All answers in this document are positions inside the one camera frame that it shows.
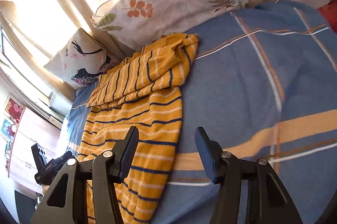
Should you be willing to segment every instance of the decorative cushion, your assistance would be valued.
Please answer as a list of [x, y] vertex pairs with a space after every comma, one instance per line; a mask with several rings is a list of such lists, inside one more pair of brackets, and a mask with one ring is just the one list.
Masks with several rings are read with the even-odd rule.
[[78, 89], [92, 84], [99, 75], [119, 63], [117, 58], [108, 56], [91, 36], [79, 28], [44, 67]]
[[93, 25], [141, 50], [163, 35], [184, 32], [248, 0], [110, 0], [92, 16]]

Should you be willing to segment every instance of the poster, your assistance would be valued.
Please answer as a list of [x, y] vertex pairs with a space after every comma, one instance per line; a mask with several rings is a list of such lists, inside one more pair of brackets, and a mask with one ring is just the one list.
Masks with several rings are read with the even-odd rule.
[[5, 147], [5, 158], [9, 161], [9, 157], [11, 155], [11, 148], [12, 148], [13, 142], [8, 141], [7, 145]]
[[13, 124], [14, 123], [11, 120], [4, 116], [1, 123], [1, 136], [8, 141], [14, 140], [16, 128], [13, 127], [12, 129]]
[[25, 106], [9, 94], [5, 104], [5, 115], [15, 124], [18, 124]]

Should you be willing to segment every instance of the knit fabric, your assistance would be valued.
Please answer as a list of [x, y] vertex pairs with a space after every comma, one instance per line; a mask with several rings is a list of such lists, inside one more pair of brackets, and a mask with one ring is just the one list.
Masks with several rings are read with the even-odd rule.
[[[169, 176], [182, 124], [183, 85], [198, 47], [196, 35], [174, 34], [144, 47], [100, 76], [87, 106], [79, 161], [94, 159], [124, 139], [130, 126], [139, 143], [128, 177], [115, 184], [125, 223], [150, 221]], [[89, 223], [95, 222], [88, 181]]]

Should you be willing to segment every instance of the black clamp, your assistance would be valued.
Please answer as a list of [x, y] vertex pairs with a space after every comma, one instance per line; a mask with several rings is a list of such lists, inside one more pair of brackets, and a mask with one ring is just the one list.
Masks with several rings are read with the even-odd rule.
[[96, 224], [123, 224], [114, 183], [128, 176], [139, 133], [132, 126], [125, 139], [93, 160], [71, 158], [62, 167], [35, 211], [31, 224], [88, 224], [87, 180], [93, 183]]
[[291, 197], [266, 159], [256, 162], [238, 159], [210, 140], [203, 127], [196, 129], [195, 143], [207, 177], [220, 184], [210, 224], [236, 224], [242, 180], [248, 180], [245, 224], [303, 224]]

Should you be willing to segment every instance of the dresser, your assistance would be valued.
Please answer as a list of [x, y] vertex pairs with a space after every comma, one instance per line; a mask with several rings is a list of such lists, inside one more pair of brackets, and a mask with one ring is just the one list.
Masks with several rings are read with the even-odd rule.
[[36, 142], [44, 148], [47, 162], [55, 157], [60, 129], [44, 120], [29, 108], [25, 108], [18, 124], [11, 155], [9, 159], [8, 177], [37, 193], [41, 186], [36, 183], [37, 173], [31, 146]]

